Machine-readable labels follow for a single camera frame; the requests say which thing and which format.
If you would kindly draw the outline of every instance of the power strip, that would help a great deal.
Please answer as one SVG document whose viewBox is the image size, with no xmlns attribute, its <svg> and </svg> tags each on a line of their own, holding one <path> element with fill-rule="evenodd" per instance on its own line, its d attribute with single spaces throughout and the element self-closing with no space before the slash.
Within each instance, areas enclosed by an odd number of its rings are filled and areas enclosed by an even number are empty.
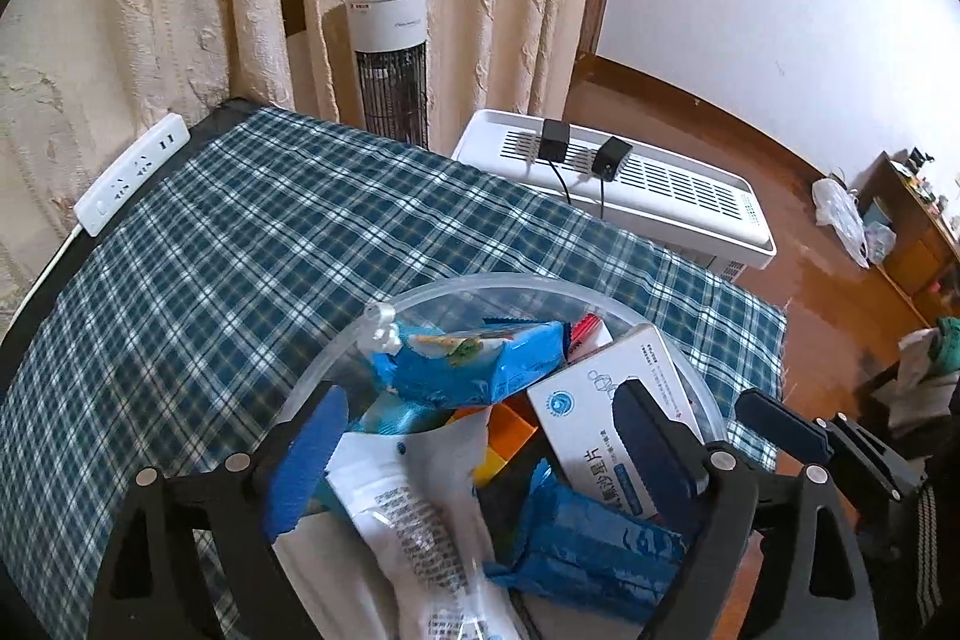
<svg viewBox="0 0 960 640">
<path fill-rule="evenodd" d="M 152 125 L 97 177 L 73 211 L 80 225 L 96 237 L 150 176 L 190 140 L 180 115 L 173 113 Z"/>
</svg>

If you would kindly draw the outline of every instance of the plaid tablecloth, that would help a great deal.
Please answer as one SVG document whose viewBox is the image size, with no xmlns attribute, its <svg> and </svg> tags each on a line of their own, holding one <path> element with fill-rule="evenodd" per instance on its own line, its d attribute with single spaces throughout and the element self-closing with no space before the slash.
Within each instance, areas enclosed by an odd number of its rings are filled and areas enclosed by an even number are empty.
<svg viewBox="0 0 960 640">
<path fill-rule="evenodd" d="M 738 287 L 472 167 L 262 110 L 91 254 L 0 410 L 0 555 L 51 636 L 85 636 L 143 464 L 182 474 L 253 447 L 368 301 L 480 271 L 561 277 L 645 314 L 727 418 L 742 389 L 781 392 L 784 315 Z M 773 465 L 755 434 L 732 422 L 728 435 Z"/>
</svg>

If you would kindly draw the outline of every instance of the white wall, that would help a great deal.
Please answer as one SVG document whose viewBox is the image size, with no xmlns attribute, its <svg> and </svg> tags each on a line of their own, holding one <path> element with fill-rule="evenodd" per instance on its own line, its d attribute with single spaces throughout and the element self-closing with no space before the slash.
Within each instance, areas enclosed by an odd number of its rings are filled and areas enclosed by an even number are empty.
<svg viewBox="0 0 960 640">
<path fill-rule="evenodd" d="M 848 182 L 881 150 L 918 145 L 957 209 L 957 0 L 608 0 L 598 53 Z"/>
</svg>

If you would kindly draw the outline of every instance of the wooden desk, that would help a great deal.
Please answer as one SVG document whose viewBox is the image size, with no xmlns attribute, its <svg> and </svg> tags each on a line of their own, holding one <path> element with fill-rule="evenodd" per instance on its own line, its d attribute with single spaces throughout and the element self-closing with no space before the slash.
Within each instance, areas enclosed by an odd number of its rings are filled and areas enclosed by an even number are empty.
<svg viewBox="0 0 960 640">
<path fill-rule="evenodd" d="M 939 215 L 894 169 L 884 153 L 880 165 L 867 180 L 859 197 L 863 215 L 874 199 L 880 199 L 896 233 L 896 245 L 883 262 L 887 276 L 913 302 L 930 323 L 938 317 L 957 314 L 931 290 L 960 265 L 960 245 Z"/>
</svg>

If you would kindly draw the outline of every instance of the curtain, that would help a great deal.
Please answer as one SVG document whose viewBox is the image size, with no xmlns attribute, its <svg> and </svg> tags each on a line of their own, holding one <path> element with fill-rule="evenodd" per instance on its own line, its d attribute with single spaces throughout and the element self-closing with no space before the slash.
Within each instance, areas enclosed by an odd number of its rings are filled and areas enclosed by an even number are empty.
<svg viewBox="0 0 960 640">
<path fill-rule="evenodd" d="M 583 7 L 429 0 L 431 148 L 448 153 L 483 106 L 560 116 Z M 295 72 L 312 74 L 310 107 L 359 124 L 342 0 L 304 0 L 304 13 L 309 63 Z M 11 0 L 0 18 L 0 332 L 97 175 L 168 112 L 193 124 L 229 95 L 294 106 L 280 0 Z"/>
</svg>

